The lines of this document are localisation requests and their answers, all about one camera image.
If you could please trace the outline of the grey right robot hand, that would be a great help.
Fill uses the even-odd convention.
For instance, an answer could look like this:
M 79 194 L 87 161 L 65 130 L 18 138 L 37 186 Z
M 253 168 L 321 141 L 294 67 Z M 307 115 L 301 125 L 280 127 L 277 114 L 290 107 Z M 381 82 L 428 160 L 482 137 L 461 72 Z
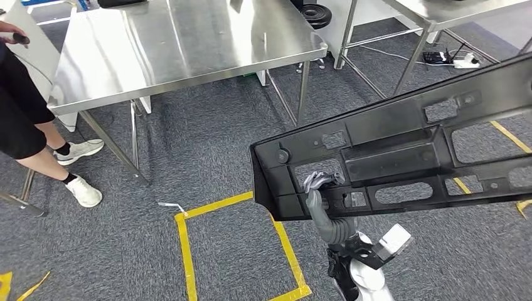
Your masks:
M 311 214 L 311 218 L 322 236 L 332 236 L 338 226 L 329 219 L 322 207 L 322 197 L 319 189 L 325 184 L 343 184 L 345 178 L 338 172 L 332 174 L 314 171 L 308 175 L 303 182 L 304 190 L 307 193 L 306 205 Z

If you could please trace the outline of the person's hand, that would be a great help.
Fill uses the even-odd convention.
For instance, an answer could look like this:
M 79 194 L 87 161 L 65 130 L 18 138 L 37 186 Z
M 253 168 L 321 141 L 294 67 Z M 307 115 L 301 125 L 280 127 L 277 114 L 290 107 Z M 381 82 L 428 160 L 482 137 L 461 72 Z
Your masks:
M 1 21 L 0 32 L 2 42 L 14 45 L 18 44 L 18 42 L 13 38 L 13 34 L 17 33 L 21 36 L 26 36 L 26 33 L 22 29 L 5 21 Z

